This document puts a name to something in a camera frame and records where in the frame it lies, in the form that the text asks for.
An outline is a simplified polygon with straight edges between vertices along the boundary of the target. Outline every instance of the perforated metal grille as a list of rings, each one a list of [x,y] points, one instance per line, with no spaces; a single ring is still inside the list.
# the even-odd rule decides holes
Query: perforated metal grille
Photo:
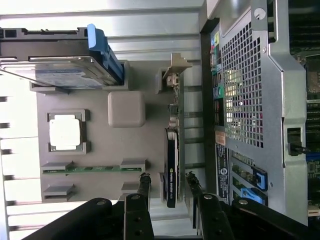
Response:
[[[222,48],[227,137],[260,148],[263,143],[260,39],[251,23]]]

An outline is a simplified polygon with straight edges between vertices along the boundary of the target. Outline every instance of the screw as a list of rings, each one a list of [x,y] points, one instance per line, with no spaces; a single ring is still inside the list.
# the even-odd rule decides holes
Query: screw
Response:
[[[205,198],[205,199],[212,199],[212,196],[209,195],[209,194],[207,194],[207,195],[204,195],[204,198]]]
[[[239,200],[239,203],[241,205],[247,205],[248,204],[248,202],[246,200],[243,200],[243,199]]]
[[[132,200],[137,200],[137,199],[139,199],[139,198],[140,198],[139,195],[134,195],[134,196],[131,197]]]
[[[105,201],[98,201],[96,204],[97,205],[103,205],[103,204],[105,204],[106,202]]]

